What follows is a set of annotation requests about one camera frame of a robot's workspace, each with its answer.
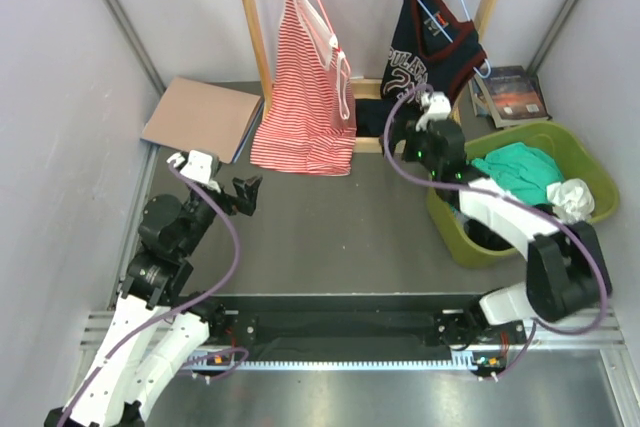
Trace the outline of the navy maroon tank top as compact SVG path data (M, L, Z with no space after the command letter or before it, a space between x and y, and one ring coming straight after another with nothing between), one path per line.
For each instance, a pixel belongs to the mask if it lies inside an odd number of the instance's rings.
M466 83L480 72L487 54L470 17L460 20L445 0L402 0L382 79L356 90L356 153L378 153L379 138L391 108L421 83L454 103Z

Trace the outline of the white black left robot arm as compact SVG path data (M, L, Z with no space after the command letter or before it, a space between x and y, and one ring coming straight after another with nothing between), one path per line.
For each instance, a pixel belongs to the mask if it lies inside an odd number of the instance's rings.
M143 426L162 392L204 343L226 334L225 308L211 291L183 295L190 256L214 219L252 215L262 178L235 178L229 194L217 183L186 182L179 200L147 202L108 331L83 383L47 426Z

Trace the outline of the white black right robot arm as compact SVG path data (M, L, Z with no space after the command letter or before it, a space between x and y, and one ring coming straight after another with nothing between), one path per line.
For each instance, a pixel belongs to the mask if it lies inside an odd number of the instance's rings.
M399 141L406 143L402 160L421 164L430 175L415 183L504 239L526 262L524 281L490 291L467 308L474 340L490 342L511 322L532 319L552 328L587 307L607 307L611 285L592 225L566 224L500 188L468 160L461 128L452 120L392 126L384 138L388 158Z

